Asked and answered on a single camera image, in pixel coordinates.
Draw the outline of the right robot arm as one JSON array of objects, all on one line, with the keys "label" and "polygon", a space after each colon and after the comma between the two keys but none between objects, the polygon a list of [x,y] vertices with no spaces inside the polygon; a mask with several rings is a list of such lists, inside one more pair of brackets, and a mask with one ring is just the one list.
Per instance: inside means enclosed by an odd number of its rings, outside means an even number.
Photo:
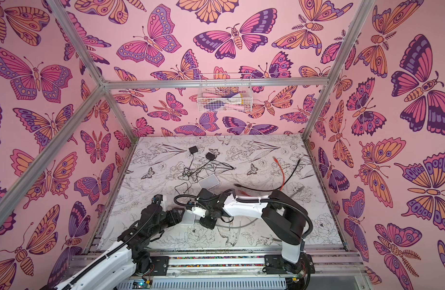
[{"label": "right robot arm", "polygon": [[265,196],[241,196],[233,189],[210,196],[203,189],[188,210],[203,227],[214,229],[219,219],[244,216],[260,219],[282,242],[281,267],[292,274],[312,273],[306,254],[306,238],[313,231],[308,211],[280,190]]}]

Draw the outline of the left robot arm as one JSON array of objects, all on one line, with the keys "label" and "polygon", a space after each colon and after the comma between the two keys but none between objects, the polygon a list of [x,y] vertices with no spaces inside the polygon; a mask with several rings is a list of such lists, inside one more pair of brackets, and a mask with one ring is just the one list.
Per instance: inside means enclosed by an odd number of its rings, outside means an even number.
[{"label": "left robot arm", "polygon": [[146,276],[157,269],[148,246],[161,238],[165,229],[182,221],[184,210],[165,210],[162,195],[152,198],[133,222],[109,249],[83,270],[63,282],[49,282],[44,290],[112,290],[134,274]]}]

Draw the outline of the black power adapter near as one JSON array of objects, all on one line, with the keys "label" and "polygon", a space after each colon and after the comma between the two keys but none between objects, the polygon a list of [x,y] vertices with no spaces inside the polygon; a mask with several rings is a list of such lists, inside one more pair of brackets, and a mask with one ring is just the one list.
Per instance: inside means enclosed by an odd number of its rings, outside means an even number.
[{"label": "black power adapter near", "polygon": [[206,154],[206,159],[208,159],[209,161],[213,161],[216,159],[216,156],[213,153],[208,152]]}]

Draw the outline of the black power adapter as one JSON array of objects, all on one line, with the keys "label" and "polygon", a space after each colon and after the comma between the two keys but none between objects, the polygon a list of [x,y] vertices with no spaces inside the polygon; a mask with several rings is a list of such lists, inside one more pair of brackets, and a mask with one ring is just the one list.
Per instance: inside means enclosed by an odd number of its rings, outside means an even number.
[{"label": "black power adapter", "polygon": [[189,153],[191,155],[193,155],[193,154],[195,154],[197,152],[198,152],[198,147],[197,146],[192,146],[192,147],[189,148]]},{"label": "black power adapter", "polygon": [[208,152],[206,154],[206,159],[208,159],[209,161],[213,161],[216,159],[216,156],[213,153]]}]

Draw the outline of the black power adapter far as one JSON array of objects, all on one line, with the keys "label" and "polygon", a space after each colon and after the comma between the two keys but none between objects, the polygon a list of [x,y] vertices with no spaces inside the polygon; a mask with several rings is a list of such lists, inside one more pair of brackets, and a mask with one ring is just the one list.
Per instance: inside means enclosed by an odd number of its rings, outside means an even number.
[{"label": "black power adapter far", "polygon": [[189,153],[191,155],[193,155],[193,154],[195,154],[197,152],[198,152],[198,147],[197,146],[192,146],[192,147],[189,148]]}]

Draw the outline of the front aluminium rail base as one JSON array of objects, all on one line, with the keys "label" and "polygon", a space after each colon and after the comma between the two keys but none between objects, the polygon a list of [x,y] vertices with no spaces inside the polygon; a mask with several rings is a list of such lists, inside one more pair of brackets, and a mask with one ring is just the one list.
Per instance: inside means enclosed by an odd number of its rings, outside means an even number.
[{"label": "front aluminium rail base", "polygon": [[100,254],[74,259],[60,290],[371,290],[358,254],[337,248],[311,249],[287,271],[279,248],[251,250],[150,250],[150,269],[116,254],[81,273]]}]

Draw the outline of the aluminium frame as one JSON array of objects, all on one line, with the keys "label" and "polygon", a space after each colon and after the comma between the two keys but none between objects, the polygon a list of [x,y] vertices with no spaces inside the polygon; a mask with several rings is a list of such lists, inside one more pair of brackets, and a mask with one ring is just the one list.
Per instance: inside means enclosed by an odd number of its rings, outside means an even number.
[{"label": "aluminium frame", "polygon": [[101,98],[105,98],[110,104],[115,116],[128,134],[131,140],[135,136],[132,132],[132,127],[128,124],[125,115],[118,107],[116,101],[113,99],[111,90],[124,88],[199,88],[202,85],[206,87],[240,87],[242,85],[262,85],[265,87],[281,86],[281,85],[322,85],[324,89],[322,94],[327,94],[328,90],[332,88],[333,83],[338,78],[342,65],[351,51],[351,47],[355,43],[362,27],[368,17],[368,14],[374,7],[374,1],[362,1],[359,4],[356,14],[351,21],[346,38],[342,44],[342,50],[336,57],[335,63],[327,77],[291,77],[281,79],[229,79],[229,80],[140,80],[132,82],[110,82],[104,79],[100,74],[98,67],[88,55],[87,49],[81,42],[81,37],[77,34],[74,25],[71,23],[67,11],[64,9],[59,1],[47,2],[52,9],[53,16],[59,21],[67,36],[73,41],[75,50],[79,57],[86,65],[87,70],[95,81],[97,87],[87,98],[83,101],[81,106],[75,111],[74,115],[68,120],[64,127],[57,133],[52,141],[49,142],[46,149],[35,159],[30,168],[22,174],[22,176],[7,190],[6,195],[0,202],[0,226],[6,221],[7,217],[17,207],[20,201],[25,197],[30,186],[36,181],[37,177],[42,173],[47,164],[59,153],[59,151],[66,145],[68,139],[75,132],[78,126],[82,123],[83,118],[87,115],[94,104]]}]

